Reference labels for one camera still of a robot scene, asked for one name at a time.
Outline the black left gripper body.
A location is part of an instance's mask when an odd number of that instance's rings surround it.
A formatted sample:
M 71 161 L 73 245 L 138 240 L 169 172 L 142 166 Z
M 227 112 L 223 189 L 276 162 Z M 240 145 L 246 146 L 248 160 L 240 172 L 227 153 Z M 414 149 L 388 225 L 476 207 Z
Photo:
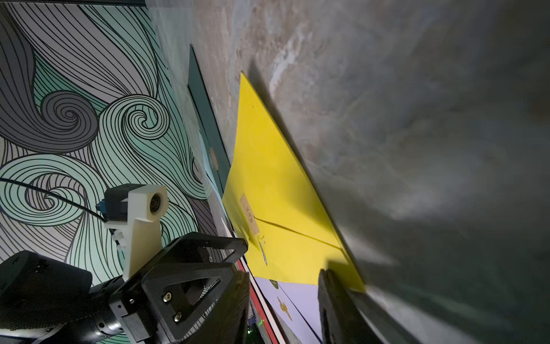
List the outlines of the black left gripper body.
M 64 312 L 69 319 L 55 334 L 55 342 L 98 343 L 125 333 L 131 343 L 171 343 L 166 307 L 166 294 L 171 292 L 168 278 L 112 279 L 70 304 Z

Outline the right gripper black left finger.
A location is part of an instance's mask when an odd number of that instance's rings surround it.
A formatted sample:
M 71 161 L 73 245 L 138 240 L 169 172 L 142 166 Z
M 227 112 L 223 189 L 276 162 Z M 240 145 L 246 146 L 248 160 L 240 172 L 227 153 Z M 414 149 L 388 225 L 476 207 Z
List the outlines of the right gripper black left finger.
M 249 298 L 249 274 L 237 272 L 209 317 L 184 343 L 245 343 Z

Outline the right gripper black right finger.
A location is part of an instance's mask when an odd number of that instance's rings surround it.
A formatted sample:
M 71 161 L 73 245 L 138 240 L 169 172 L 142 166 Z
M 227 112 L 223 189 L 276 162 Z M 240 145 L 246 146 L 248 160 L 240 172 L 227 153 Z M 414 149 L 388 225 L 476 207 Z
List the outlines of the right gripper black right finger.
M 318 287 L 323 343 L 382 343 L 332 270 L 320 270 Z

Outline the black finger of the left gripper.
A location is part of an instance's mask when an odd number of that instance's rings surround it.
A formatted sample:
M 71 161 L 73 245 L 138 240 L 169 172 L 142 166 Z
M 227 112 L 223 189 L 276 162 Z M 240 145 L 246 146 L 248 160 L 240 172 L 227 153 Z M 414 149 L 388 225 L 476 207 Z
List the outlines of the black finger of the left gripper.
M 183 341 L 222 296 L 233 274 L 232 263 L 166 263 L 148 272 L 141 287 L 160 326 L 160 341 Z
M 245 239 L 192 232 L 174 239 L 167 251 L 176 262 L 234 264 L 248 251 L 248 244 Z

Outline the lavender envelope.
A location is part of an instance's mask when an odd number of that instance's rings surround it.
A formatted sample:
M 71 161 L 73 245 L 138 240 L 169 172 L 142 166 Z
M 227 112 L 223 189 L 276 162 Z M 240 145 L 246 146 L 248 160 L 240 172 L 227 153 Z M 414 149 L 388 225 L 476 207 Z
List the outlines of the lavender envelope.
M 302 343 L 322 343 L 318 286 L 255 278 L 275 313 Z

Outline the yellow envelope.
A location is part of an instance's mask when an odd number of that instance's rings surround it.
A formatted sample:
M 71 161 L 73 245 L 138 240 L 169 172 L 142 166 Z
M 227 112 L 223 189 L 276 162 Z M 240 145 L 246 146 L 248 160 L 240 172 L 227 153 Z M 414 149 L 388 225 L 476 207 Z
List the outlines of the yellow envelope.
M 320 271 L 330 269 L 345 287 L 364 291 L 312 182 L 245 75 L 222 202 L 235 232 L 248 242 L 254 276 L 317 285 Z

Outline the dark green envelope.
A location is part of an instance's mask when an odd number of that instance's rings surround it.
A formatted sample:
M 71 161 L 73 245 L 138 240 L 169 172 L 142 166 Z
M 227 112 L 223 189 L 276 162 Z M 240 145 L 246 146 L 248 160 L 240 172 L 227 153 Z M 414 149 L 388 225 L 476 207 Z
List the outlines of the dark green envelope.
M 188 91 L 199 118 L 199 130 L 203 139 L 203 146 L 206 149 L 207 166 L 212 172 L 213 181 L 220 196 L 223 196 L 231 165 L 203 80 L 198 58 L 192 44 L 189 48 Z

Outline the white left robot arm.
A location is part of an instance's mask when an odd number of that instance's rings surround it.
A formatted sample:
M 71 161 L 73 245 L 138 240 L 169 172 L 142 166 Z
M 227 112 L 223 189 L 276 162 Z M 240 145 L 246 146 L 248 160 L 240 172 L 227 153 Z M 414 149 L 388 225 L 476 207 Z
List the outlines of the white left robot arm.
M 92 275 L 34 252 L 1 264 L 1 342 L 244 343 L 249 275 L 239 238 L 191 233 L 129 279 Z

